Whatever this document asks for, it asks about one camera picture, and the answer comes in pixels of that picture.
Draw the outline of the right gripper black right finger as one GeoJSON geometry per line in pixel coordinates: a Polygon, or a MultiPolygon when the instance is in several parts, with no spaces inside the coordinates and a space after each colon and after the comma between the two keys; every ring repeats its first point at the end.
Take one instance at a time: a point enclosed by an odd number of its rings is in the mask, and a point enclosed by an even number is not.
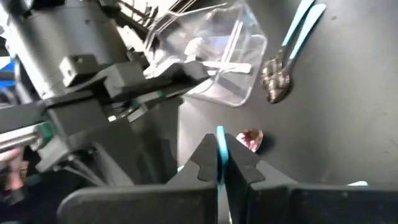
{"type": "Polygon", "coordinates": [[[298,183],[226,134],[233,223],[397,223],[397,190],[298,183]]]}

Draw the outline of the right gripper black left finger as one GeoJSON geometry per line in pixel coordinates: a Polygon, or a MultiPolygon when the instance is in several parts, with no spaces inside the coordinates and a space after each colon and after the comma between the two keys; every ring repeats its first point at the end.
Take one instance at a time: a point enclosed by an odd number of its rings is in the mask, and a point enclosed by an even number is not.
{"type": "Polygon", "coordinates": [[[218,144],[206,134],[166,184],[77,190],[59,206],[61,224],[174,224],[218,221],[218,144]]]}

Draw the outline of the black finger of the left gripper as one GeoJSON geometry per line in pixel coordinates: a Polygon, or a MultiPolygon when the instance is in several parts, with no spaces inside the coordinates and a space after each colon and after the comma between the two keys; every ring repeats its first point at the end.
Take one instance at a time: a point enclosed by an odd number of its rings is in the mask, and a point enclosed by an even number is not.
{"type": "Polygon", "coordinates": [[[112,65],[103,70],[103,75],[104,87],[112,99],[136,97],[168,88],[193,88],[210,77],[205,66],[195,61],[173,63],[153,78],[146,78],[136,62],[112,65]]]}
{"type": "Polygon", "coordinates": [[[109,122],[127,118],[132,123],[151,109],[160,109],[162,105],[179,107],[183,103],[181,92],[167,93],[166,91],[153,91],[145,95],[138,96],[124,103],[115,103],[107,117],[109,122]]]}

